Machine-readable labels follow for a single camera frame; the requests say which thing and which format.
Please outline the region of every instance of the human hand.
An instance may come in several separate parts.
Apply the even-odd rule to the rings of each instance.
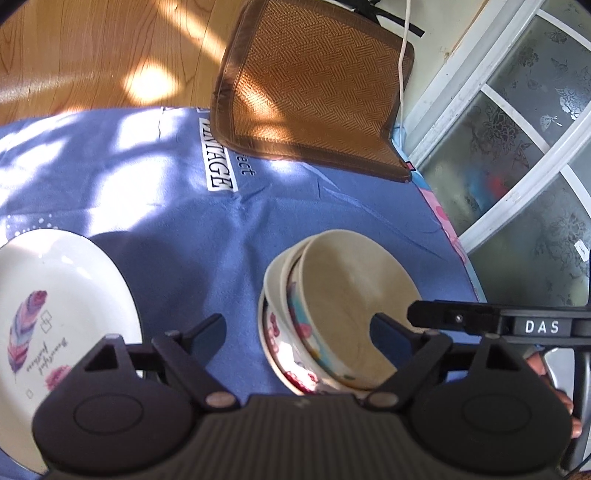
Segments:
[[[556,390],[552,386],[552,383],[550,382],[550,379],[548,377],[548,372],[546,371],[546,367],[544,365],[544,362],[542,361],[542,357],[540,356],[540,354],[534,353],[525,361],[532,368],[532,370],[536,372],[540,376],[540,378],[554,391],[554,393],[558,396],[560,401],[564,404],[564,406],[568,409],[569,413],[572,415],[574,409],[573,401],[569,398],[569,396],[566,393],[560,390]],[[576,439],[581,436],[583,425],[581,424],[581,421],[579,419],[576,419],[574,417],[571,418],[573,420],[573,431],[571,434],[571,438]]]

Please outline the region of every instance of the blue tablecloth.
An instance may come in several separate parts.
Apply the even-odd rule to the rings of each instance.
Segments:
[[[228,337],[208,370],[242,401],[288,392],[262,352],[256,307],[267,265],[306,236],[355,230],[391,252],[424,299],[476,301],[418,175],[402,184],[225,153],[208,118],[121,109],[0,128],[0,243],[35,228],[91,238],[125,277],[146,338],[222,313]],[[6,456],[2,475],[35,476]]]

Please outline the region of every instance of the floral glass pattern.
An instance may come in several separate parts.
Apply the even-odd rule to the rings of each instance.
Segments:
[[[582,306],[589,248],[591,218],[559,175],[470,260],[491,303]]]
[[[547,0],[542,5],[542,10],[563,21],[585,38],[591,38],[591,14],[576,0]]]
[[[521,128],[479,93],[420,170],[461,235],[541,157]]]
[[[591,193],[591,142],[577,153],[574,160],[571,161],[570,167],[587,191]]]
[[[488,84],[552,145],[591,100],[589,69],[591,51],[535,17]]]

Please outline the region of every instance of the woven seat cushion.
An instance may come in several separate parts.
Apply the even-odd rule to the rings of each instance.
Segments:
[[[402,39],[321,0],[251,0],[213,93],[211,125],[226,147],[408,181],[389,136]],[[407,45],[405,82],[414,50]]]

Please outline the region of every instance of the feather print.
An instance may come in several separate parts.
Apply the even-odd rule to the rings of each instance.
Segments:
[[[27,359],[29,343],[37,322],[37,315],[45,304],[47,292],[36,290],[21,303],[10,327],[8,340],[8,363],[16,374]]]
[[[70,373],[72,367],[70,365],[62,365],[61,367],[57,367],[52,370],[52,372],[47,375],[45,379],[45,385],[49,391],[52,391],[56,388],[62,380],[66,377],[68,373]]]

